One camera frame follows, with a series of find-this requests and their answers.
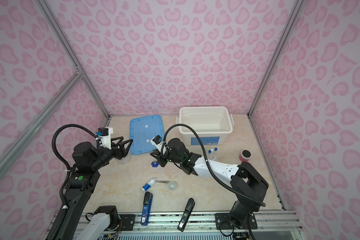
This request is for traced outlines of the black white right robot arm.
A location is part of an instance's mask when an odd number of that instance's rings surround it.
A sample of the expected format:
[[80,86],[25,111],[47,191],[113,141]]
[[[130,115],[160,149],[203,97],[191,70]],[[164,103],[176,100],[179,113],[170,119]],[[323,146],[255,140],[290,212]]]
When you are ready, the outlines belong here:
[[174,163],[187,175],[211,177],[238,198],[228,214],[228,224],[242,229],[248,226],[251,215],[265,207],[264,198],[269,188],[267,181],[248,162],[229,165],[190,152],[178,138],[168,144],[160,136],[151,140],[156,148],[151,152],[161,167]]

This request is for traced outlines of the metal tweezers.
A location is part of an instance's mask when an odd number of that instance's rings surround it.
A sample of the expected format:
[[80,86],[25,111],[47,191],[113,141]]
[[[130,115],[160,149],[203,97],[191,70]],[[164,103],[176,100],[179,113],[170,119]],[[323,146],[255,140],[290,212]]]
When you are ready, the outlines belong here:
[[156,180],[156,183],[164,183],[164,184],[169,184],[169,183],[176,183],[176,182],[174,182],[174,181],[158,181],[158,180]]

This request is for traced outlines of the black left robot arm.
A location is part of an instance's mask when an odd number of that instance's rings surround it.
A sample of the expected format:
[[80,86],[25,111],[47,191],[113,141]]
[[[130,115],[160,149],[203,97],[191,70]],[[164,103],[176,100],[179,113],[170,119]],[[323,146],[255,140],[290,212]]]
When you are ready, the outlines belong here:
[[74,147],[72,157],[75,165],[62,186],[62,207],[50,229],[48,240],[71,240],[83,213],[94,193],[101,176],[99,170],[112,159],[125,158],[130,150],[132,139],[124,141],[115,138],[111,148],[98,150],[90,142],[83,142]]

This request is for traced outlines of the small white round cup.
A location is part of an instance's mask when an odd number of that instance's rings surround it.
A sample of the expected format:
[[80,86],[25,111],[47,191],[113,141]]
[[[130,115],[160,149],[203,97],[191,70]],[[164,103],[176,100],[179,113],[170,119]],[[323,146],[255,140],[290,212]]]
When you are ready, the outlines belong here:
[[167,187],[169,190],[173,191],[176,188],[177,184],[175,182],[169,182]]

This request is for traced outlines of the small white blue-label bottle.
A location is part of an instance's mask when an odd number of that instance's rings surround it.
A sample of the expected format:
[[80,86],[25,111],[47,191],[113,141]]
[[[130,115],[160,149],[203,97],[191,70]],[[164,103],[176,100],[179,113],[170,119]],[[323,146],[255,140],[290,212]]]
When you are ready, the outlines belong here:
[[145,185],[143,185],[143,187],[141,188],[141,190],[143,192],[148,191],[157,181],[153,178],[150,179]]

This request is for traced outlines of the blue hexagonal cap needle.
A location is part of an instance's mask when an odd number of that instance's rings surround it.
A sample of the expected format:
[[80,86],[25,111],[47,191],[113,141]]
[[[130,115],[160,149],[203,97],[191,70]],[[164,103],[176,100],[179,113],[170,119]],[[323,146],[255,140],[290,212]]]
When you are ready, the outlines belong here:
[[153,161],[153,162],[151,163],[151,165],[152,165],[152,167],[157,168],[157,167],[159,166],[159,162]]

